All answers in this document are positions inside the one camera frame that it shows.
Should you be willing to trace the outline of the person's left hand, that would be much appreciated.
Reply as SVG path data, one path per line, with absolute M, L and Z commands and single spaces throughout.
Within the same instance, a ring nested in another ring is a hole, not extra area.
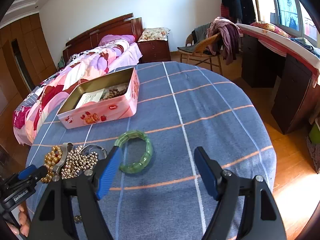
M 8 227 L 10 230 L 17 236 L 19 234 L 28 237 L 29 230 L 30 230 L 30 218 L 28 215 L 28 210 L 26 207 L 25 202 L 18 206 L 18 222 L 20 224 L 20 228 L 16 228 L 14 225 L 7 222 Z

